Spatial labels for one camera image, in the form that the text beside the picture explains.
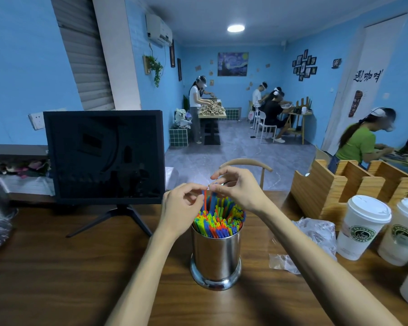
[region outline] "woman in green shirt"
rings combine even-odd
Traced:
[[[335,156],[332,157],[328,169],[335,174],[340,160],[356,160],[359,165],[364,161],[370,163],[385,154],[392,153],[394,148],[385,144],[376,144],[373,132],[393,131],[396,111],[390,108],[373,109],[368,116],[350,125],[340,138]]]

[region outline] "colorful plastic straw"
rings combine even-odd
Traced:
[[[242,228],[246,214],[239,205],[228,197],[218,198],[216,193],[204,194],[204,204],[192,226],[209,238],[226,238]]]

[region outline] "white shirt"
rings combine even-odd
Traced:
[[[200,98],[200,92],[197,86],[192,86],[192,88],[190,88],[190,92],[189,92],[190,107],[201,107],[201,104],[195,103],[194,94],[197,94],[198,99]]]
[[[258,88],[257,88],[257,89],[255,89],[254,92],[252,93],[252,104],[253,104],[255,107],[260,107],[261,105],[260,105],[260,103],[258,102],[259,100],[261,100],[261,92],[260,92],[260,90],[258,90]]]

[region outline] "gray metal shutter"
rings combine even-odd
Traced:
[[[83,109],[115,109],[92,0],[51,0]]]

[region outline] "metal container base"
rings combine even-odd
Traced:
[[[239,263],[237,264],[237,268],[233,272],[231,276],[228,278],[219,280],[219,281],[213,281],[206,279],[200,274],[200,272],[197,269],[197,266],[195,265],[195,260],[194,260],[194,255],[192,254],[192,257],[190,258],[190,273],[192,274],[192,278],[196,281],[196,283],[204,288],[207,288],[209,290],[228,290],[229,288],[233,287],[234,284],[239,280],[240,273],[242,271],[242,261],[239,257]]]

